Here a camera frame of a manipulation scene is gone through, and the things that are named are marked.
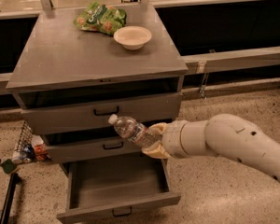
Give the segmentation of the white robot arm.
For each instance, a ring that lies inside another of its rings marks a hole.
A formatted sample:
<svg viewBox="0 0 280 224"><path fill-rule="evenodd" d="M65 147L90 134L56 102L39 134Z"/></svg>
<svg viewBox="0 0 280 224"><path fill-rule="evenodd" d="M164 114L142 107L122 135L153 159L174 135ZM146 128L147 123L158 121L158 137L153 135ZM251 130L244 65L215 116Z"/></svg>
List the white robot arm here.
<svg viewBox="0 0 280 224"><path fill-rule="evenodd" d="M222 156L263 172L280 183L280 144L256 124L231 114L209 120L176 120L152 129L161 139L142 152L155 159Z"/></svg>

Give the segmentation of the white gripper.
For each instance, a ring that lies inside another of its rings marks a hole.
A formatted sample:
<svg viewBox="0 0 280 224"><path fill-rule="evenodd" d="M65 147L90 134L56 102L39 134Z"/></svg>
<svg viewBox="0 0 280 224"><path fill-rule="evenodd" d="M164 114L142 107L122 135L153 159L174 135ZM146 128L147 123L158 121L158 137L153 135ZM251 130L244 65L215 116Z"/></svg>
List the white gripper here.
<svg viewBox="0 0 280 224"><path fill-rule="evenodd" d="M175 120L169 124L160 122L149 126L153 133L162 135L162 142L143 147L142 152L154 159L169 159L170 155L177 159L186 158L188 154L181 142L181 132L186 124L185 120Z"/></svg>

